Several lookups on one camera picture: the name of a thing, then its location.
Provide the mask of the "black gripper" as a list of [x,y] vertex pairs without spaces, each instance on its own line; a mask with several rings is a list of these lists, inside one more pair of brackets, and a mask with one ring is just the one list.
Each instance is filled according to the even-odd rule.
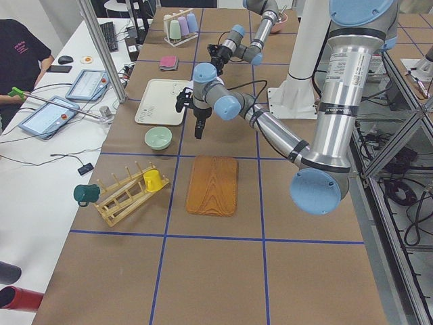
[[223,74],[224,65],[230,60],[230,49],[224,45],[209,44],[210,63],[216,68],[218,76]]
[[211,114],[212,114],[211,107],[199,108],[195,106],[193,108],[193,115],[196,117],[196,125],[194,129],[194,136],[196,139],[202,138],[205,124],[206,124],[206,119],[208,119],[211,116]]

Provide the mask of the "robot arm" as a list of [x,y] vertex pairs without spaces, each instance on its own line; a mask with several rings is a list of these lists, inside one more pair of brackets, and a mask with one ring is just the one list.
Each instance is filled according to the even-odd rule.
[[225,40],[220,44],[209,44],[207,47],[210,54],[210,63],[216,68],[218,76],[223,74],[224,65],[232,57],[241,61],[258,66],[263,60],[263,49],[272,28],[278,22],[279,8],[276,1],[272,0],[245,0],[242,1],[244,8],[261,16],[261,21],[255,36],[249,46],[242,44],[245,35],[244,27],[236,24],[228,32]]
[[346,152],[371,57],[394,46],[399,4],[330,1],[325,6],[328,23],[323,32],[327,33],[331,56],[312,143],[292,133],[253,96],[230,91],[218,80],[222,67],[232,57],[259,65],[265,41],[277,22],[279,8],[275,1],[245,1],[243,5],[262,18],[251,44],[242,44],[244,29],[235,25],[217,47],[212,62],[194,68],[191,105],[197,119],[195,136],[201,138],[211,114],[226,121],[237,116],[244,118],[278,153],[298,167],[290,185],[296,206],[312,215],[324,215],[336,209],[348,191],[350,163]]

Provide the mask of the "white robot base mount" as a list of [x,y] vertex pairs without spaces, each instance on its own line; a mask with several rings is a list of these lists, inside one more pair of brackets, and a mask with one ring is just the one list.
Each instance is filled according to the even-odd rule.
[[329,26],[329,1],[305,1],[287,78],[269,89],[269,110],[277,118],[317,118],[313,73]]

